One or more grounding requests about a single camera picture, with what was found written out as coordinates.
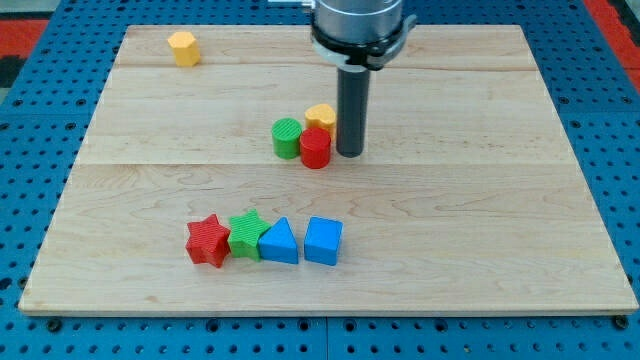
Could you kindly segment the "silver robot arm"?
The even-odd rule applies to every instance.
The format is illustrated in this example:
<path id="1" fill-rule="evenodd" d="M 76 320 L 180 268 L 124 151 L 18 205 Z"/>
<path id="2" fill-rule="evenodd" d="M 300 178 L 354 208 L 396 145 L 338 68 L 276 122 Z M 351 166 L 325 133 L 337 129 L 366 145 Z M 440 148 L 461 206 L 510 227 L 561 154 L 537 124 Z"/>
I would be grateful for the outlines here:
<path id="1" fill-rule="evenodd" d="M 269 0 L 310 14 L 311 41 L 326 61 L 347 72 L 379 71 L 402 51 L 417 16 L 403 0 Z"/>

